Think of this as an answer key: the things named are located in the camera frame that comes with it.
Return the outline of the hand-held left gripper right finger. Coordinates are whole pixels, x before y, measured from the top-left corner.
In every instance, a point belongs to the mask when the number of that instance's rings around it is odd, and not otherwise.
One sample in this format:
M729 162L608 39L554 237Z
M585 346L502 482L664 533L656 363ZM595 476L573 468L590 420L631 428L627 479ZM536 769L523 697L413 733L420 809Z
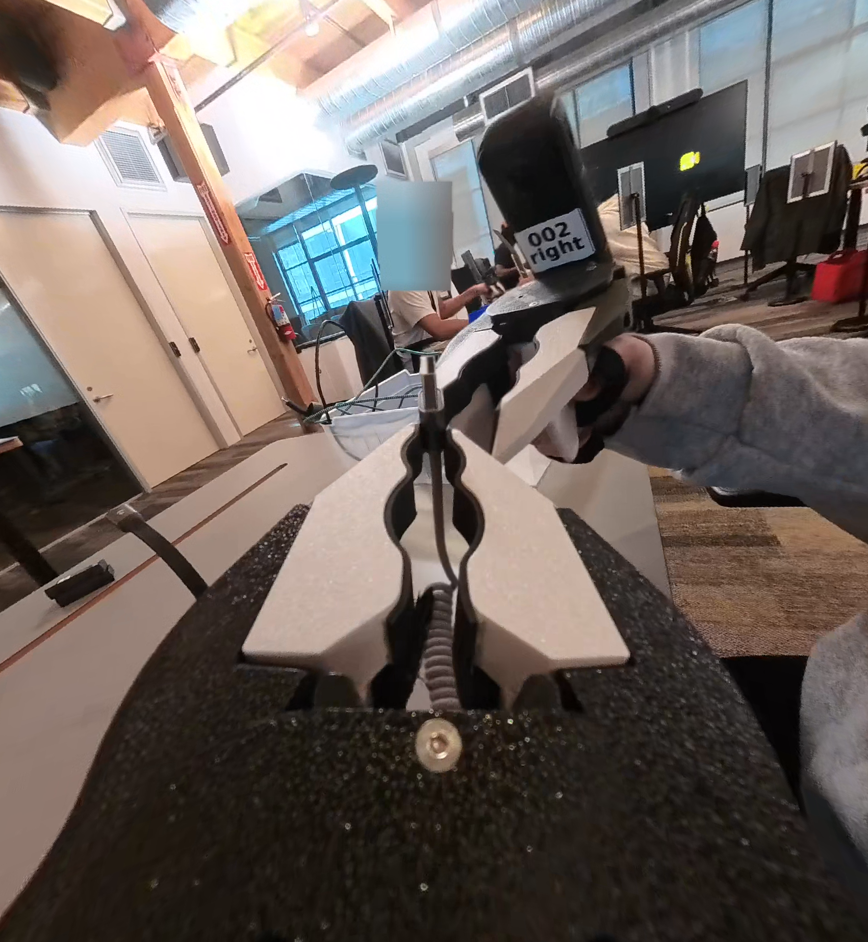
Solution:
M446 432L444 468L467 545L452 642L461 706L511 707L531 677L626 664L555 505L462 432Z

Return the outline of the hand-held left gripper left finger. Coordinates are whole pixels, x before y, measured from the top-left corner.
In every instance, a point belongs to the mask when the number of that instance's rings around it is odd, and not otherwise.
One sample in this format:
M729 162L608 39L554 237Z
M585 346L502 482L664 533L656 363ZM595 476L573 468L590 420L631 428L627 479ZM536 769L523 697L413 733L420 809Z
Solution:
M424 463L418 427L398 430L312 502L252 628L243 659L338 675L370 707L406 707L427 629L402 539Z

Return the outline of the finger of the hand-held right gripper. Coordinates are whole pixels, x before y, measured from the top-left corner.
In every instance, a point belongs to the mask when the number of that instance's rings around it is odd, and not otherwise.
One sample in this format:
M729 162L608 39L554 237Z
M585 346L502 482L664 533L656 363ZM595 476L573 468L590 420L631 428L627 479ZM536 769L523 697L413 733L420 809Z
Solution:
M505 463L532 443L587 382L585 343L594 334L597 308L570 311L541 326L535 354L520 366L499 402L491 455Z
M509 346L510 388L500 395L495 412L512 404L544 412L553 398L553 361L544 341L535 337Z

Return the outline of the clear plastic bin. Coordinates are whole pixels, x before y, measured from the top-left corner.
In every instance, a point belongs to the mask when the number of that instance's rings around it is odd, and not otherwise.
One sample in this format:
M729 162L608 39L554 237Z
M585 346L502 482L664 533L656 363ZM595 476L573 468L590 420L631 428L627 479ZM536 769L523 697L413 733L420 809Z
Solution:
M327 428L350 458L360 461L393 435L418 422L418 374L401 371L372 384L352 401L331 408Z

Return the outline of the person's right forearm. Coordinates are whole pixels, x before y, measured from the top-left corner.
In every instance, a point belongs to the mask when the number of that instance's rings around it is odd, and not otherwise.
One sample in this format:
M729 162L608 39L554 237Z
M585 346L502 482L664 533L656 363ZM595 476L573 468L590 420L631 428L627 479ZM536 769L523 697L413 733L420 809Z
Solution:
M629 337L652 380L608 447L693 484L802 501L868 545L868 339L747 326Z

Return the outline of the person's right hand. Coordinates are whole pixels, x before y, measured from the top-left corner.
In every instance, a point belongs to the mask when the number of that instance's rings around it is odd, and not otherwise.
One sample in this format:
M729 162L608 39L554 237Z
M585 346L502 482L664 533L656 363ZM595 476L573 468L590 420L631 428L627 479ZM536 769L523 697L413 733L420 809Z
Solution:
M573 406L579 436L574 462L597 457L648 393L656 373L652 346L633 335L617 336L587 357L588 379Z

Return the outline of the marker tag on stand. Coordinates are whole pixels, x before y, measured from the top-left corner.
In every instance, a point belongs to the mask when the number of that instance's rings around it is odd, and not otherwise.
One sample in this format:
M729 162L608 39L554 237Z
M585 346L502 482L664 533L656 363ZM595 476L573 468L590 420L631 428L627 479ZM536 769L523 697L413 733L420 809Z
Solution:
M832 140L791 157L786 193L787 205L828 195L837 147L838 142Z
M646 218L645 165L636 162L616 172L617 211L622 231L643 224Z

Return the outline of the black monitor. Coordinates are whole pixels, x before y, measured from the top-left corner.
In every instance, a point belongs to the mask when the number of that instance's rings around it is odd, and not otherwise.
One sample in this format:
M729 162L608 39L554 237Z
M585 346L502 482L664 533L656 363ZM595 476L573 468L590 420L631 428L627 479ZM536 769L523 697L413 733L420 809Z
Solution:
M618 191L618 171L642 164L644 219L669 225L687 193L704 203L745 188L746 80L705 95L700 88L653 105L580 150L595 199Z

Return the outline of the dark jacket on chair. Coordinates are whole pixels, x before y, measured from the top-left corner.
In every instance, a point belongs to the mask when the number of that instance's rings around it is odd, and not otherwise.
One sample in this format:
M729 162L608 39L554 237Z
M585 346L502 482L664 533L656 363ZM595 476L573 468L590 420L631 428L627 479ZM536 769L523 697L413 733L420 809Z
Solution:
M371 300L351 300L338 323L354 347L357 368L364 383L373 376L381 383L404 369L401 355L394 352L393 333L381 296Z

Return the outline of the black floor lamp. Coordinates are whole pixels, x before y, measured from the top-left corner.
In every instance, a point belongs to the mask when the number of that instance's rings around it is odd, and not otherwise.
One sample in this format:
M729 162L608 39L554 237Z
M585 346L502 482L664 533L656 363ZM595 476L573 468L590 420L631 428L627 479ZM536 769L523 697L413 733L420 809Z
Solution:
M381 298L384 310L387 311L387 300L384 290L381 286L381 268L379 261L379 246L377 232L370 218L369 209L363 193L364 187L375 181L378 175L378 168L372 164L359 164L346 171L341 171L331 180L332 189L337 192L346 192L352 190L357 200L359 212L365 224L367 238L370 242L373 261L372 272L377 283L377 295Z

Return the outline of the black hanging coat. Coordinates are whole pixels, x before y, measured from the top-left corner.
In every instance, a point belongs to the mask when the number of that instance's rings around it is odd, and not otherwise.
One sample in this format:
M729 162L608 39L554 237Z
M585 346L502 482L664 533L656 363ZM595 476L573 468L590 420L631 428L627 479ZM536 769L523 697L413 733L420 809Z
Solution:
M770 169L760 182L746 225L742 250L754 271L793 256L829 254L840 247L852 163L846 147L834 155L829 191L788 203L790 168Z

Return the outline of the small black block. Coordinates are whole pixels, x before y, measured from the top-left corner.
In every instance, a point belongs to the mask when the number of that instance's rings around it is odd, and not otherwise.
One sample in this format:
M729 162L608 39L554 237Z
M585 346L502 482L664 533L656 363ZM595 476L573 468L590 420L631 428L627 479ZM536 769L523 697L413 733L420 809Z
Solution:
M115 581L113 567L104 559L71 575L63 575L44 588L46 597L62 608L75 605Z

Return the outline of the white door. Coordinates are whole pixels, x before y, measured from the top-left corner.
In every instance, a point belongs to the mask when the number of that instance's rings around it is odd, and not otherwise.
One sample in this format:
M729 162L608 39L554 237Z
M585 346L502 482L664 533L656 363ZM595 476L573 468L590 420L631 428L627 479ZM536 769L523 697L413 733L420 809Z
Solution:
M131 212L136 242L242 437L284 410L207 223L182 214Z
M0 208L0 275L141 484L217 451L95 212Z

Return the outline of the red bag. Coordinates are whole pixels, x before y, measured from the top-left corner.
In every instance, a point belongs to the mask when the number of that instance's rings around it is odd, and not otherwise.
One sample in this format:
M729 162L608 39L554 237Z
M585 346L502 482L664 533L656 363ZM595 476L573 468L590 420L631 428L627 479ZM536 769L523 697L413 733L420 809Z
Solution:
M858 300L863 291L867 263L867 250L841 250L829 254L816 266L810 298L828 304ZM865 296L868 297L868 279Z

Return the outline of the person's grey printed sweatshirt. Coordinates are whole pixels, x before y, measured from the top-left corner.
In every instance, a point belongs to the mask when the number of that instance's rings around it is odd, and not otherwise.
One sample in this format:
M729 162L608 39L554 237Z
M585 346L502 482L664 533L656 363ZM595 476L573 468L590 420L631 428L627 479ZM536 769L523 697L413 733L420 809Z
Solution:
M808 823L868 925L868 609L808 657L800 766Z

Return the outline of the duct vent grille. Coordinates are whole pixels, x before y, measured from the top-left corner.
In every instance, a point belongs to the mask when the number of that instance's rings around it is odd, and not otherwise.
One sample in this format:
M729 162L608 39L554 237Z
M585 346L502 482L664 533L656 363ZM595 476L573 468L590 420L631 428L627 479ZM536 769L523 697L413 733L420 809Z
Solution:
M484 124L494 123L511 110L529 102L535 94L535 78L531 67L486 89L478 95Z

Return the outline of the silver air duct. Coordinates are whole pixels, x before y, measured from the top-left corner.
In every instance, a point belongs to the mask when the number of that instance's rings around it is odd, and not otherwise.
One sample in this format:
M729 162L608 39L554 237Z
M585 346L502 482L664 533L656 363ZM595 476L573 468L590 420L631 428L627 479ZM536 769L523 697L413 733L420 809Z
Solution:
M346 150L365 147L411 126L435 119L475 92L531 67L538 91L568 87L594 71L632 59L646 47L727 13L741 2L625 2L616 15L561 34L529 49L513 26L477 43L451 66L443 62L346 120Z
M616 1L430 2L311 83L302 95L326 116L346 120L431 68L443 62L453 65L461 53L498 38L509 26L526 47L541 48L625 6Z

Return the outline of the wooden post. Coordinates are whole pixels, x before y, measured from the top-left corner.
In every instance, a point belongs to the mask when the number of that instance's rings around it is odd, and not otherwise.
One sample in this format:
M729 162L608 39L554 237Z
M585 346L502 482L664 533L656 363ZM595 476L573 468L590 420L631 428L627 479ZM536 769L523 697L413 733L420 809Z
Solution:
M204 132L187 99L174 63L158 52L144 63L142 77L150 100L165 126L172 147L193 185L216 237L267 358L273 365L284 399L307 409L313 393L294 344L282 341L266 312L272 295L247 233L217 169Z

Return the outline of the wall vent grille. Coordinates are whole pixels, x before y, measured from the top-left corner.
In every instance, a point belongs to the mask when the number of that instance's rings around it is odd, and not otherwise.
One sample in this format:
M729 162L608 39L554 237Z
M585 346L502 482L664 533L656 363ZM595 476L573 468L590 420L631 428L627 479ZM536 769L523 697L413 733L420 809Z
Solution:
M139 132L123 126L110 128L97 137L95 145L117 186L166 190L166 184Z

